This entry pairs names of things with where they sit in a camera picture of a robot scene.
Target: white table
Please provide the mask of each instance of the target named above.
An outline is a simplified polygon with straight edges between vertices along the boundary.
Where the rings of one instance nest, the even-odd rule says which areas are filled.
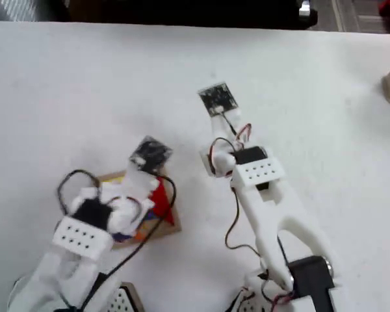
[[[0,311],[49,244],[57,183],[124,168],[146,134],[175,150],[183,231],[124,280],[149,312],[225,310],[258,262],[225,249],[234,199],[198,155],[212,134],[196,92],[220,81],[332,239],[356,311],[390,311],[389,70],[390,35],[0,23]],[[253,243],[244,215],[231,240]]]

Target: black cable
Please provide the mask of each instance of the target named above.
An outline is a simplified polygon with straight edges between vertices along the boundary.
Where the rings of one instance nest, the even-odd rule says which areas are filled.
[[[209,146],[209,153],[208,153],[208,163],[209,163],[209,168],[211,169],[211,172],[213,173],[213,175],[215,176],[215,173],[216,173],[216,170],[215,170],[215,167],[213,165],[213,149],[214,149],[214,146],[215,144],[219,141],[219,140],[223,140],[225,142],[227,142],[232,148],[233,148],[233,151],[234,153],[237,151],[234,147],[234,145],[226,138],[223,138],[221,136],[219,136],[218,138],[215,138],[213,140],[213,142],[211,143],[211,145]]]
[[[91,301],[92,297],[94,294],[97,293],[98,289],[104,284],[105,281],[107,281],[114,273],[116,273],[119,269],[121,269],[122,266],[124,266],[126,264],[126,262],[128,262],[131,258],[133,258],[138,252],[140,249],[143,248],[143,246],[148,242],[148,240],[150,239],[150,237],[155,233],[155,231],[157,230],[157,228],[160,226],[160,224],[163,222],[163,220],[169,215],[169,212],[170,210],[172,209],[172,207],[174,206],[175,204],[175,201],[176,201],[176,185],[174,183],[174,181],[172,179],[170,179],[169,177],[166,177],[165,175],[159,175],[159,174],[153,174],[155,177],[159,177],[163,180],[167,180],[167,182],[169,182],[173,188],[173,193],[172,193],[172,199],[170,200],[170,204],[169,204],[169,208],[161,215],[161,218],[159,219],[159,221],[157,221],[157,223],[152,227],[152,229],[150,230],[150,232],[146,235],[146,237],[142,240],[142,242],[123,260],[121,261],[120,263],[118,263],[118,265],[113,268],[106,276],[105,276],[105,279],[103,280],[103,282],[101,284],[99,284],[99,286],[97,287],[97,289],[93,292],[93,294],[89,294],[85,300],[84,300],[84,303],[80,309],[80,311],[85,311],[85,308],[86,308],[86,305]]]
[[[64,203],[64,200],[62,198],[62,188],[65,185],[65,183],[68,182],[68,180],[71,179],[71,177],[74,176],[75,174],[84,174],[84,175],[88,176],[92,180],[94,186],[97,188],[97,198],[98,199],[100,198],[101,190],[99,189],[98,179],[93,174],[91,174],[90,172],[88,172],[86,170],[76,169],[76,170],[68,173],[66,175],[66,177],[62,180],[62,182],[59,183],[59,186],[57,188],[57,196],[58,196],[58,201],[60,204],[60,209],[62,210],[62,213],[64,215],[68,214],[68,207],[66,206],[66,204]]]
[[[241,245],[237,245],[237,246],[229,246],[228,245],[228,236],[229,234],[231,233],[231,231],[233,230],[233,228],[235,227],[235,225],[237,224],[238,220],[239,220],[239,216],[240,216],[240,203],[239,203],[239,198],[237,196],[237,193],[235,192],[235,189],[234,188],[231,188],[231,191],[234,193],[234,196],[235,196],[235,201],[237,203],[237,212],[235,214],[235,219],[232,223],[232,225],[230,225],[227,233],[226,233],[226,238],[225,238],[225,244],[226,244],[226,247],[230,250],[236,250],[236,249],[239,249],[239,248],[242,248],[242,247],[247,247],[249,249],[251,249],[256,255],[258,255],[260,257],[260,253],[255,250],[253,247],[251,247],[249,244],[241,244]]]
[[[237,135],[237,132],[236,130],[234,129],[233,125],[231,124],[231,122],[229,122],[229,120],[227,119],[227,116],[224,114],[224,112],[221,113],[222,117],[224,117],[224,119],[226,120],[229,128],[231,129],[231,132],[234,134],[234,135]]]
[[[289,262],[288,262],[288,260],[287,260],[287,256],[286,256],[285,249],[283,248],[283,245],[282,245],[281,240],[280,240],[279,237],[278,237],[278,244],[279,244],[281,253],[283,254],[283,258],[284,258],[284,260],[285,260],[285,263],[286,263],[286,265],[287,265]]]
[[[268,270],[266,270],[266,277],[264,278],[264,281],[263,281],[263,283],[261,284],[261,295],[263,296],[263,298],[268,302],[268,303],[270,303],[270,304],[272,304],[273,303],[273,300],[272,299],[270,299],[266,294],[265,294],[265,287],[266,287],[266,285],[267,285],[267,283],[268,283]]]

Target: wire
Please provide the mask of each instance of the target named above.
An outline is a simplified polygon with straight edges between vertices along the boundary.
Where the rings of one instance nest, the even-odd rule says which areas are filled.
[[[281,254],[283,255],[283,258],[284,258],[285,263],[286,263],[286,265],[287,265],[289,262],[288,262],[288,260],[287,260],[287,256],[286,256],[285,249],[283,248],[283,245],[282,245],[281,240],[280,240],[279,237],[278,237],[278,244],[279,244],[279,247],[280,247],[280,250],[281,250]]]
[[[10,294],[8,294],[8,298],[7,298],[7,311],[10,309],[10,304],[12,303],[12,300],[13,300],[13,296],[14,296],[14,293],[18,287],[18,285],[21,283],[22,280],[24,280],[25,278],[28,277],[29,274],[24,274],[22,276],[20,276],[14,283],[13,283],[13,287],[12,287],[12,290],[10,291]]]
[[[237,224],[238,220],[239,220],[239,216],[240,216],[240,203],[239,203],[239,198],[237,196],[237,193],[235,192],[235,189],[234,188],[231,188],[231,191],[234,193],[234,196],[235,196],[235,202],[237,203],[237,212],[235,214],[235,219],[232,223],[232,225],[230,225],[227,233],[226,233],[226,238],[225,238],[225,244],[226,244],[226,247],[230,250],[236,250],[236,249],[239,249],[239,248],[249,248],[251,249],[251,251],[253,251],[257,256],[260,257],[260,253],[255,250],[253,247],[251,247],[249,244],[241,244],[241,245],[237,245],[237,246],[229,246],[228,245],[228,236],[229,234],[231,233],[231,231],[233,230],[233,228],[235,227],[235,225]]]
[[[224,112],[221,113],[221,116],[224,117],[225,121],[227,122],[230,130],[231,130],[231,133],[233,133],[234,135],[237,135],[237,132],[236,130],[234,129],[233,125],[231,124],[231,122],[229,122],[229,120],[227,119],[227,116],[224,114]]]
[[[263,283],[261,284],[260,290],[261,290],[261,295],[263,296],[263,298],[264,298],[268,303],[270,303],[270,304],[272,305],[270,312],[275,312],[276,306],[277,306],[278,304],[280,304],[279,301],[282,300],[282,299],[284,299],[284,301],[283,301],[281,304],[286,304],[286,303],[288,303],[289,301],[292,300],[293,294],[294,294],[294,293],[293,293],[293,291],[291,291],[291,292],[288,292],[288,293],[285,293],[285,294],[278,294],[278,295],[276,295],[273,299],[270,299],[270,298],[265,294],[265,287],[266,287],[266,285],[267,285],[267,283],[268,283],[268,281],[269,281],[269,275],[270,275],[270,273],[269,273],[269,271],[268,271],[268,269],[267,269],[266,272],[265,272],[265,277],[263,278],[264,281],[263,281]]]
[[[247,132],[247,140],[244,140],[244,142],[247,142],[250,140],[250,135],[252,133],[252,125],[250,123],[247,123],[241,130],[235,135],[235,140],[240,140],[240,137],[245,130],[248,130]]]
[[[172,199],[170,200],[170,203],[169,203],[169,208],[167,210],[165,210],[165,212],[161,215],[161,218],[159,219],[159,221],[152,227],[152,229],[150,230],[150,232],[146,235],[146,237],[142,240],[142,242],[123,260],[121,261],[120,263],[118,263],[118,265],[113,268],[106,276],[105,276],[105,279],[103,280],[103,282],[96,288],[96,290],[93,292],[93,294],[88,294],[88,296],[85,298],[85,301],[80,309],[80,311],[85,311],[85,308],[86,308],[86,305],[91,301],[92,297],[94,294],[97,293],[98,289],[104,284],[105,281],[107,281],[114,273],[116,273],[119,269],[121,269],[122,266],[124,266],[131,258],[133,258],[138,252],[140,249],[143,248],[143,246],[148,242],[148,240],[150,239],[150,237],[155,233],[155,231],[157,230],[157,228],[160,226],[160,224],[163,222],[163,220],[169,215],[169,212],[170,210],[172,209],[172,207],[174,206],[175,204],[175,201],[176,201],[176,185],[174,183],[174,181],[169,178],[169,177],[166,177],[165,175],[159,175],[159,174],[153,174],[153,176],[155,177],[159,177],[163,180],[166,180],[167,182],[169,182],[173,188],[173,193],[172,193]]]
[[[261,284],[260,290],[261,290],[261,294],[262,294],[263,298],[264,298],[268,303],[272,304],[272,303],[273,303],[273,300],[270,299],[270,298],[265,294],[265,287],[266,287],[266,285],[267,285],[267,283],[268,283],[268,275],[269,275],[269,273],[268,273],[268,269],[267,269],[267,270],[266,270],[266,277],[265,277],[265,280],[263,281],[263,283]]]
[[[62,210],[62,213],[64,215],[68,214],[68,207],[64,203],[64,200],[62,198],[62,188],[64,187],[65,183],[67,183],[68,180],[71,179],[71,177],[74,176],[75,174],[84,174],[84,175],[88,176],[92,180],[94,186],[97,188],[97,198],[99,199],[100,195],[101,195],[101,190],[99,189],[99,181],[93,174],[91,174],[90,172],[83,170],[83,169],[76,169],[76,170],[68,173],[66,175],[66,177],[62,180],[62,182],[59,183],[59,186],[57,188],[57,196],[58,196],[58,201],[60,204],[60,209]]]
[[[219,141],[219,140],[223,140],[225,142],[227,142],[232,148],[233,148],[233,151],[236,152],[237,150],[235,149],[234,145],[226,138],[223,138],[223,137],[218,137],[216,138],[215,140],[213,140],[213,142],[211,143],[211,146],[209,147],[209,153],[208,153],[208,163],[209,163],[209,167],[211,169],[211,172],[213,173],[213,175],[215,176],[216,174],[216,170],[215,170],[215,167],[214,167],[214,164],[213,164],[213,151],[214,151],[214,146],[215,144]]]
[[[272,302],[272,307],[270,308],[270,312],[276,311],[276,306],[278,304],[287,304],[289,301],[292,300],[292,293],[288,294],[278,294],[276,297],[274,297],[274,300]]]

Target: white robotic arm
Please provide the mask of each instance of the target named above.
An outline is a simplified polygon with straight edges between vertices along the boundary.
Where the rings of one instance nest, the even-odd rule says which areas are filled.
[[[211,176],[231,177],[231,189],[252,226],[260,255],[261,269],[246,276],[228,311],[273,311],[287,302],[280,311],[349,311],[339,281],[340,264],[326,234],[304,209],[271,149],[250,139],[250,124],[240,126],[241,112],[228,87],[219,84],[199,95],[215,137],[201,150],[205,168]],[[288,263],[278,238],[281,230],[300,239],[313,256]]]
[[[64,207],[67,215],[57,226],[50,249],[11,301],[10,312],[82,311],[80,308],[85,308],[86,312],[107,311],[107,302],[121,284],[118,278],[121,270],[113,270],[115,273],[107,276],[97,291],[92,292],[101,258],[111,250],[113,234],[134,235],[153,207],[148,197],[159,186],[159,181],[156,174],[146,171],[157,172],[171,152],[146,137],[135,154],[121,184],[102,183],[99,188],[83,188],[72,204]],[[76,170],[67,177],[77,172],[90,175]]]

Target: black circuit board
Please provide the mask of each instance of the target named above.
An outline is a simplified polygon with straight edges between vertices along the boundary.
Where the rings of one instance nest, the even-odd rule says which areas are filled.
[[[216,84],[198,92],[209,116],[214,117],[238,107],[226,83]]]
[[[151,136],[146,136],[131,154],[129,160],[138,166],[139,170],[148,173],[158,173],[172,154],[172,149],[160,143]]]

